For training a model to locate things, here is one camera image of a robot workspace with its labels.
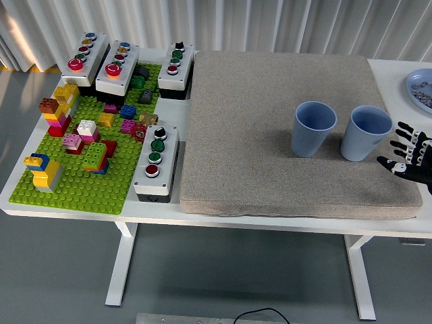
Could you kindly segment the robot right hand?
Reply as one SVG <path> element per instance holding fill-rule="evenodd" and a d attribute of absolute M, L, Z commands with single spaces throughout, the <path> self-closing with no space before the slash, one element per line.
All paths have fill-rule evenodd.
<path fill-rule="evenodd" d="M 399 178 L 425 184 L 431 193 L 431 137 L 424 132 L 417 132 L 402 121 L 398 122 L 396 134 L 408 141 L 408 144 L 390 141 L 395 148 L 394 154 L 404 158 L 405 162 L 397 162 L 384 156 L 378 156 L 377 161 Z"/>

